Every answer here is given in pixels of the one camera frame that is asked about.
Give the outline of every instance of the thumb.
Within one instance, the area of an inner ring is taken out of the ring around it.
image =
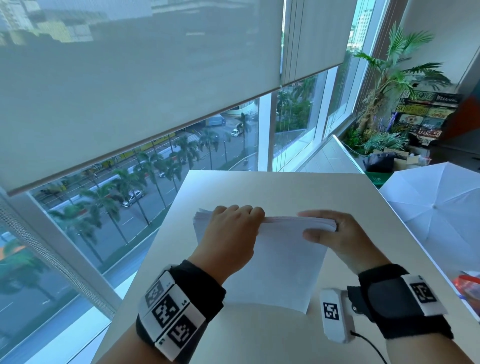
[[[336,232],[325,231],[320,229],[305,229],[303,231],[303,238],[313,243],[325,245],[328,248],[333,248],[337,238]]]

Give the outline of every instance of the black cable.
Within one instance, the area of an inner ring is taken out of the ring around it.
[[[350,334],[352,334],[353,336],[356,336],[356,337],[358,337],[358,338],[364,339],[367,343],[369,343],[369,344],[372,346],[372,348],[375,349],[375,351],[377,352],[377,354],[380,355],[380,357],[382,358],[384,364],[388,364],[388,363],[387,363],[387,360],[385,360],[384,356],[383,356],[383,355],[380,353],[380,351],[375,347],[375,345],[372,344],[372,342],[371,342],[370,340],[368,340],[366,337],[364,337],[364,336],[362,336],[362,335],[360,335],[360,334],[357,334],[355,331],[352,331],[352,330],[350,330]]]

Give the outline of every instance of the window shade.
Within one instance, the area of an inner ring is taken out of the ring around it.
[[[285,16],[282,85],[343,62],[357,0],[292,0]]]
[[[279,86],[282,1],[25,3],[0,19],[10,193]]]

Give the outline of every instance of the white table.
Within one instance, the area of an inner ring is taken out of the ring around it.
[[[94,363],[134,322],[137,302],[160,269],[179,263],[197,245],[192,218],[198,208],[261,206],[268,216],[329,208],[351,213],[393,262],[424,276],[446,306],[457,343],[480,362],[480,327],[417,241],[364,174],[191,170],[100,345]],[[210,323],[191,363],[380,363],[368,343],[329,341],[322,329],[319,291],[358,280],[328,251],[306,315],[280,307],[226,305]],[[378,328],[355,318],[356,331],[386,354]]]

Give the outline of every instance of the stack of paper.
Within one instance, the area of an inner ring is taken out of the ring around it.
[[[211,215],[201,209],[193,218],[198,243]],[[253,258],[223,284],[225,302],[263,303],[306,313],[327,250],[302,238],[309,228],[335,231],[336,223],[324,218],[265,218]]]

